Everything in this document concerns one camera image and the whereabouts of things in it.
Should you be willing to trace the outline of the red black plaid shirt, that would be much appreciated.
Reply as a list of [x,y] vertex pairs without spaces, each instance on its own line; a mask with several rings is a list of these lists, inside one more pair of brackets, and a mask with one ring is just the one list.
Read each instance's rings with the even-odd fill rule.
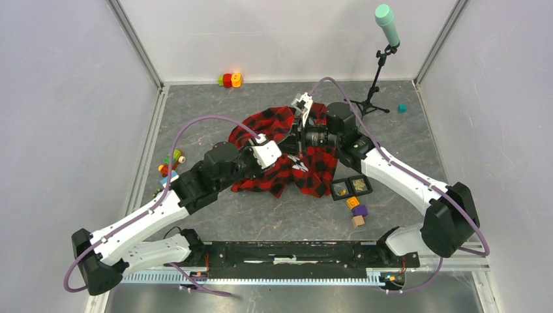
[[[289,106],[267,108],[243,120],[258,134],[279,142],[292,129],[295,109]],[[338,159],[336,149],[309,147],[305,153],[283,152],[275,165],[255,178],[244,178],[231,187],[232,192],[269,192],[279,198],[289,184],[301,193],[321,198],[331,193]]]

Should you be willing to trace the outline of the black square frame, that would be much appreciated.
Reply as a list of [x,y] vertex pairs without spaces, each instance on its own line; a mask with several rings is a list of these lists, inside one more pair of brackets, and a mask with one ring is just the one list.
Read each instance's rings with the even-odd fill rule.
[[[342,185],[343,187],[347,188],[347,193],[343,196],[337,196],[335,194],[335,190],[334,190],[335,185]],[[348,178],[332,180],[331,184],[330,184],[330,187],[331,187],[330,188],[331,196],[332,196],[334,201],[343,200],[343,199],[350,198],[350,197],[353,196],[353,193],[351,191],[351,186],[348,182]]]
[[[354,179],[363,179],[366,183],[366,187],[367,187],[367,190],[366,191],[363,191],[363,192],[356,192],[353,188],[353,185],[351,183],[352,180]],[[366,194],[370,194],[373,192],[373,189],[372,189],[372,186],[368,180],[368,177],[365,176],[365,175],[354,175],[354,176],[350,176],[348,177],[348,182],[351,186],[351,191],[353,193],[354,196],[363,196],[363,195],[366,195]]]

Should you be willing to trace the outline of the round holographic badge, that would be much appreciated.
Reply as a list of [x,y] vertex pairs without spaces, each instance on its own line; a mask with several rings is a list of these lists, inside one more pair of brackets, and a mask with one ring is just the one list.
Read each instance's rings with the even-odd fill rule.
[[343,187],[342,185],[335,185],[334,190],[337,196],[343,196],[347,193],[347,188]]

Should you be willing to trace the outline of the gold brooch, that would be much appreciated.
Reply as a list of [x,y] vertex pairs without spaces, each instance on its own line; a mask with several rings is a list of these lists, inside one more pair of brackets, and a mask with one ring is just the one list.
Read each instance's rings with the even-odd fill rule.
[[351,183],[356,192],[363,192],[367,190],[366,183],[363,179],[354,179]]

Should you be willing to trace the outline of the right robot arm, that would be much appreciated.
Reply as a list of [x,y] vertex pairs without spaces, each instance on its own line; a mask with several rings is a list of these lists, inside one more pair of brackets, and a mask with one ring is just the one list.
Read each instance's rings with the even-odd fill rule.
[[309,147],[333,149],[343,165],[384,184],[424,217],[422,223],[394,228],[381,237],[383,244],[376,249],[381,264],[393,266],[409,252],[430,251],[443,258],[457,250],[475,254],[475,250],[463,246],[472,235],[482,244],[479,255],[489,255],[475,202],[466,185],[435,180],[394,157],[369,133],[360,131],[364,124],[348,104],[330,104],[325,124],[318,125],[308,122],[313,106],[310,99],[292,102],[292,129],[279,143],[281,151],[297,154]]

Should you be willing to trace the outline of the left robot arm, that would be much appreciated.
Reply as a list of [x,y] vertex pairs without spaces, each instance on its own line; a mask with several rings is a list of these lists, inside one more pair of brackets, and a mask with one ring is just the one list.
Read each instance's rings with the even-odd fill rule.
[[259,175],[281,157],[274,141],[248,142],[237,148],[219,142],[190,170],[167,180],[162,192],[125,218],[97,231],[72,234],[75,260],[89,295],[101,295],[133,273],[165,263],[198,265],[205,257],[201,244],[186,235],[149,242],[147,238],[217,201],[236,182]]

